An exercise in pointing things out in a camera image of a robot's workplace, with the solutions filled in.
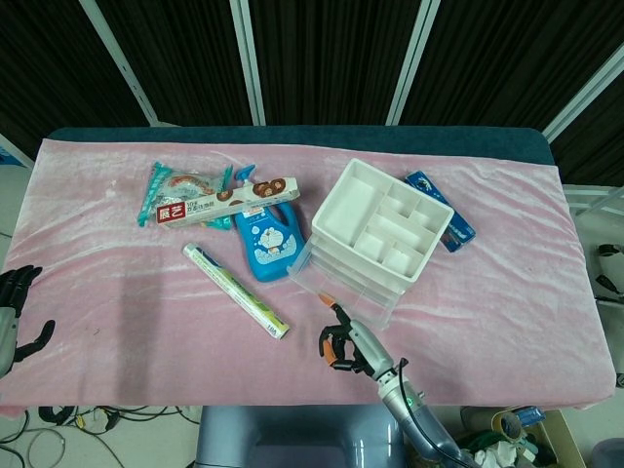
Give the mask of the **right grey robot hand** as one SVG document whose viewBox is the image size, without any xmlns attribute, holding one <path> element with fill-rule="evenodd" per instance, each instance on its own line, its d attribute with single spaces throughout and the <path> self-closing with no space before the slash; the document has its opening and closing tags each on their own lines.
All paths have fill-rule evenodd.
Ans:
<svg viewBox="0 0 624 468">
<path fill-rule="evenodd" d="M 337 371 L 363 372 L 374 381 L 393 378 L 397 374 L 394 360 L 375 334 L 352 319 L 331 296 L 319 293 L 319 298 L 338 321 L 324 327 L 319 336 L 319 354 L 327 364 Z"/>
</svg>

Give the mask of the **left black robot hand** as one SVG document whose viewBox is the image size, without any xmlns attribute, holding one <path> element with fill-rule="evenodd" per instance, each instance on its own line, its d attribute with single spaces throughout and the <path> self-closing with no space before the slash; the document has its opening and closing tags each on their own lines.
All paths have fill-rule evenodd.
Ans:
<svg viewBox="0 0 624 468">
<path fill-rule="evenodd" d="M 13 365 L 40 352 L 51 340 L 56 321 L 48 320 L 31 342 L 18 346 L 20 317 L 32 282 L 42 273 L 41 266 L 25 265 L 1 274 L 1 377 Z"/>
</svg>

